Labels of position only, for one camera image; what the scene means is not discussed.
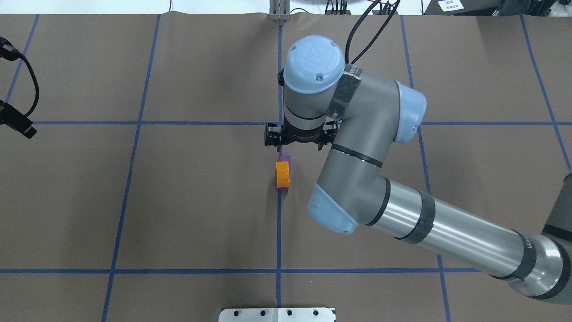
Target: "orange cube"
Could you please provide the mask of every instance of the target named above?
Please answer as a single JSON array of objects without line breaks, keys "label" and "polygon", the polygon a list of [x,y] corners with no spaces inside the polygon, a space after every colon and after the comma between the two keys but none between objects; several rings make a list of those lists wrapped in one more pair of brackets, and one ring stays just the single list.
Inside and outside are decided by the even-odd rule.
[{"label": "orange cube", "polygon": [[276,187],[290,187],[290,165],[288,164],[288,161],[276,162]]}]

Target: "sticker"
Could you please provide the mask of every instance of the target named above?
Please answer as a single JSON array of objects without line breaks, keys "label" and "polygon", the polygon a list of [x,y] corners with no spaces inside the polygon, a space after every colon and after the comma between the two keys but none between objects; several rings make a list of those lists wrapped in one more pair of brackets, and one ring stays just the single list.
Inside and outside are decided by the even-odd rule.
[{"label": "sticker", "polygon": [[441,0],[438,1],[438,4],[443,12],[464,9],[461,0]]}]

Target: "black connector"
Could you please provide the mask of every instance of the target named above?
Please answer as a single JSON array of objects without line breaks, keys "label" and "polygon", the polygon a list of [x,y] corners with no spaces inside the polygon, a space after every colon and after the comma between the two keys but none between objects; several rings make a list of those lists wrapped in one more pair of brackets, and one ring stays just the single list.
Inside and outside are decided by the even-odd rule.
[{"label": "black connector", "polygon": [[21,54],[18,49],[14,48],[6,38],[0,37],[0,58],[15,61],[20,58],[20,56]]},{"label": "black connector", "polygon": [[30,121],[24,114],[20,113],[12,105],[0,100],[0,120],[13,130],[20,132],[23,136],[31,139],[38,131],[32,127],[34,122]]}]

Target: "blue joint cover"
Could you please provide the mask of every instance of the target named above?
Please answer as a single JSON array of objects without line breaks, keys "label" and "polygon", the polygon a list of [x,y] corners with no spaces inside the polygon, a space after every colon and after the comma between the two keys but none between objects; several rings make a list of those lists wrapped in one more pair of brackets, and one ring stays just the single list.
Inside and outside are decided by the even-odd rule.
[{"label": "blue joint cover", "polygon": [[294,92],[315,94],[334,86],[344,68],[344,54],[333,40],[307,36],[288,50],[284,82]]},{"label": "blue joint cover", "polygon": [[349,235],[359,225],[318,184],[314,186],[308,213],[317,223],[337,233]]},{"label": "blue joint cover", "polygon": [[399,89],[399,126],[395,141],[407,143],[421,125],[425,110],[427,109],[427,99],[422,93],[409,88],[396,81]]}]

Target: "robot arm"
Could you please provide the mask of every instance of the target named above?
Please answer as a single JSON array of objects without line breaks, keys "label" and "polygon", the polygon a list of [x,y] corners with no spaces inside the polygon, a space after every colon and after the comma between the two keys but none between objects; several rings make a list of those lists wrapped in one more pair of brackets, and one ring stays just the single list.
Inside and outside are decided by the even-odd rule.
[{"label": "robot arm", "polygon": [[344,234],[371,226],[465,262],[531,298],[572,304],[572,175],[543,234],[528,237],[380,176],[392,142],[408,142],[421,124],[421,93],[345,64],[340,48],[321,36],[290,48],[282,79],[284,125],[271,131],[274,142],[267,127],[267,145],[329,143],[320,141],[326,116],[343,120],[337,133],[329,132],[332,148],[308,205],[315,221]]}]

